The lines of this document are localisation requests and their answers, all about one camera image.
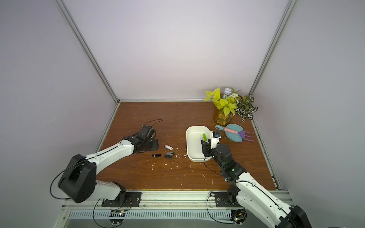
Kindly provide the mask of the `white storage box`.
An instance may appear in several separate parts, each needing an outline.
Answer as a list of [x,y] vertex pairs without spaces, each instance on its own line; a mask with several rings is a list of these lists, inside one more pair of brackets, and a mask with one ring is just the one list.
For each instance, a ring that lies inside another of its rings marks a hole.
[[191,126],[186,130],[186,151],[187,156],[192,162],[203,162],[205,156],[202,152],[201,140],[203,134],[210,139],[210,130],[206,126]]

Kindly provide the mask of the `green usb flash drive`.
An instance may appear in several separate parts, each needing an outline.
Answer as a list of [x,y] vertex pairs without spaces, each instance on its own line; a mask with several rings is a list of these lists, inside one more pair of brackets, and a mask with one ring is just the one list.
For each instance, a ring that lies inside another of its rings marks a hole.
[[207,138],[207,136],[206,136],[206,134],[202,134],[202,137],[203,137],[203,140],[206,142],[206,141],[208,141],[208,138]]

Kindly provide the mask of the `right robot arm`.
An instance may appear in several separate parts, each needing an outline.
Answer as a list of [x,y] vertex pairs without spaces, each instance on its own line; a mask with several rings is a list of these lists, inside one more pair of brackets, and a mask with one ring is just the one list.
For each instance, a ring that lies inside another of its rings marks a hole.
[[233,159],[228,145],[202,140],[202,153],[212,157],[221,169],[223,178],[232,185],[227,190],[232,202],[248,209],[269,228],[310,228],[305,211],[290,206],[260,185],[251,174]]

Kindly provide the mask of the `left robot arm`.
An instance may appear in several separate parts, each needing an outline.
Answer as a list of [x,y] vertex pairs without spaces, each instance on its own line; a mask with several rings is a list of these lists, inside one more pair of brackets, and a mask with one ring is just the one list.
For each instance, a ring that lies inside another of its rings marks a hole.
[[106,200],[108,206],[122,206],[127,201],[126,189],[116,182],[99,181],[97,175],[125,157],[156,150],[156,130],[143,125],[139,132],[124,137],[102,151],[87,156],[73,156],[66,169],[60,173],[58,188],[75,203],[101,199]]

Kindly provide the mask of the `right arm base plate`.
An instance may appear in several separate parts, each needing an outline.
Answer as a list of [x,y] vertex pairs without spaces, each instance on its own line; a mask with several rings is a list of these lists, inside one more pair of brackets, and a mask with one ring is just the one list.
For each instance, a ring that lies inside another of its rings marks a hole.
[[213,192],[211,195],[214,197],[215,205],[218,208],[239,208],[241,205],[237,202],[235,196],[228,192]]

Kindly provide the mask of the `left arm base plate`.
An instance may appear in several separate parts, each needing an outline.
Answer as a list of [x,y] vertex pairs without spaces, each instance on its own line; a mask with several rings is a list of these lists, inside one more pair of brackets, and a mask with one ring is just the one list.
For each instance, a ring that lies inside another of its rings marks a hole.
[[137,208],[140,205],[142,192],[122,192],[117,196],[114,200],[104,199],[101,207],[110,207],[110,208]]

